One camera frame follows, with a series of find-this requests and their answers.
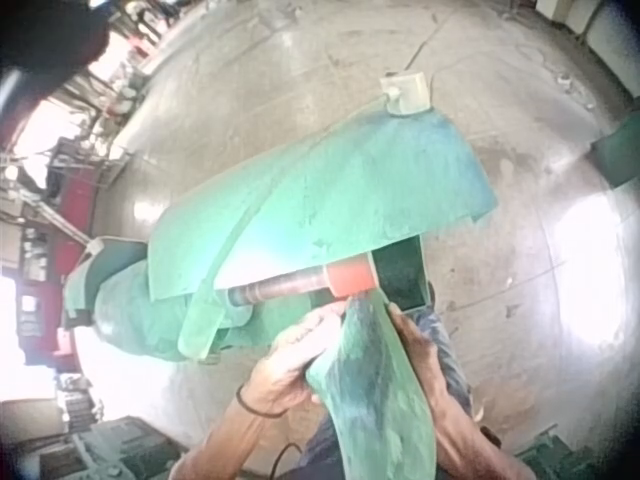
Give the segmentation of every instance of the metal shaft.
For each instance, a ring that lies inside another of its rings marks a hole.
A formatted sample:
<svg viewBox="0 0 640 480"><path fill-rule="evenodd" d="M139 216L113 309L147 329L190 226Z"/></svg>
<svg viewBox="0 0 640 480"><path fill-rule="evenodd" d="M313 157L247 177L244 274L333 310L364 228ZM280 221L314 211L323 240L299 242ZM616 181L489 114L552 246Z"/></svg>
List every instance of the metal shaft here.
<svg viewBox="0 0 640 480"><path fill-rule="evenodd" d="M272 298L315 292L327 287L324 267L311 267L231 288L229 301L235 306L253 305Z"/></svg>

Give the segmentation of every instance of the concrete floor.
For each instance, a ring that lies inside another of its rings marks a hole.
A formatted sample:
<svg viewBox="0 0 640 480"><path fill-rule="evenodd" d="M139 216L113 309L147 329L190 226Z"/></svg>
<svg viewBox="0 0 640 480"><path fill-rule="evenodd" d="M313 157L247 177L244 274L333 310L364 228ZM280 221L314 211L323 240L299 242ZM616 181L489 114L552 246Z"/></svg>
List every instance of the concrete floor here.
<svg viewBox="0 0 640 480"><path fill-rule="evenodd" d="M567 33L527 11L503 20L507 3L261 0L192 12L148 65L151 91L118 140L140 158L101 193L95 233L147 238L179 195L348 115L428 40L413 68L500 201L480 224L425 238L483 423L509 448L558 424L571 445L603 453L628 419L640 366L640 184L609 190L584 153L625 96ZM261 353L174 365L130 357L91 330L78 344L107 417L138 415L187 445ZM304 441L320 414L290 414L254 465Z"/></svg>

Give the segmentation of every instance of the machinery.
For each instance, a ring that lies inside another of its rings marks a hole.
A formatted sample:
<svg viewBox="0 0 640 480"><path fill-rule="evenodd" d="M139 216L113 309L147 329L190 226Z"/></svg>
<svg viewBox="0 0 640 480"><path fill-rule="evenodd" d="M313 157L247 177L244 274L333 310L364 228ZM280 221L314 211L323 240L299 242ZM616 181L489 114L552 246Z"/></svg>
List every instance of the machinery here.
<svg viewBox="0 0 640 480"><path fill-rule="evenodd" d="M429 301L420 236L496 198L422 73L344 121L243 162L172 205L148 245L96 239L65 285L65 325L169 361L268 345L311 308L381 288Z"/></svg>

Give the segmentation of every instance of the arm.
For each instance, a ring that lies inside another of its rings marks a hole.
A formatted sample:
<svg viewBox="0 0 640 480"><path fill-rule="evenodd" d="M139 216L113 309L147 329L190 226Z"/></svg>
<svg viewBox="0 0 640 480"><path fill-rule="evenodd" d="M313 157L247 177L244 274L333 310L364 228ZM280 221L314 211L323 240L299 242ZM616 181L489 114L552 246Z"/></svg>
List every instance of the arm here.
<svg viewBox="0 0 640 480"><path fill-rule="evenodd" d="M265 415L277 417L311 396L304 370L338 341L345 305L337 302L313 310L298 325L278 335L240 390L243 403L264 415L251 413L234 398L206 440L173 467L171 480L236 478L272 421Z"/></svg>
<svg viewBox="0 0 640 480"><path fill-rule="evenodd" d="M525 464L489 442L449 395L433 342L396 305L389 306L389 315L431 410L438 464L459 479L535 479Z"/></svg>
<svg viewBox="0 0 640 480"><path fill-rule="evenodd" d="M247 404L254 405L250 403L246 387L242 389L242 396ZM269 421L249 413L234 398L217 428L175 465L171 480L236 478Z"/></svg>

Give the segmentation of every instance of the finger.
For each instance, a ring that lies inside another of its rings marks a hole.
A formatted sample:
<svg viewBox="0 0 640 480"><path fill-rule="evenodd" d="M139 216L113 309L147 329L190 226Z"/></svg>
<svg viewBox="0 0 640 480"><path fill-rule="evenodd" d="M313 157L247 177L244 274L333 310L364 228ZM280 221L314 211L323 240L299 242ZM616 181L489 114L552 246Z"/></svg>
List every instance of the finger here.
<svg viewBox="0 0 640 480"><path fill-rule="evenodd" d="M316 308L307 313L302 320L281 332L274 344L283 345L286 343L294 343L303 338L307 333L316 328L322 320L328 315L342 316L347 308L346 301L333 302L323 307Z"/></svg>
<svg viewBox="0 0 640 480"><path fill-rule="evenodd" d="M412 333L410 325L413 324L413 322L402 313L400 307L395 303L390 303L387 305L387 312L398 333L403 337L409 337Z"/></svg>
<svg viewBox="0 0 640 480"><path fill-rule="evenodd" d="M319 325L296 342L283 345L275 354L282 357L290 371L302 369L327 348L336 345L340 341L341 330L342 319L338 315L325 315Z"/></svg>
<svg viewBox="0 0 640 480"><path fill-rule="evenodd" d="M390 303L387 306L387 311L391 317L391 321L400 336L400 339L404 343L408 342L425 342L428 339L422 334L418 326L402 311L395 303Z"/></svg>

